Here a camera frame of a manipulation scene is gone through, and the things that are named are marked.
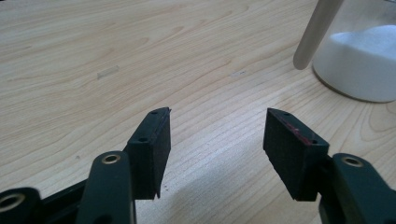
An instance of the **wood grain surface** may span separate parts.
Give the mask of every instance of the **wood grain surface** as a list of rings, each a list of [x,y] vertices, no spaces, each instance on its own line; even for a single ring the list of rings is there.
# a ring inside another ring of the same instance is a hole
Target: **wood grain surface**
[[[77,183],[162,106],[172,151],[139,223],[320,223],[318,202],[293,201],[262,150],[267,107],[396,189],[396,104],[346,98],[292,65],[316,2],[0,2],[0,191]]]

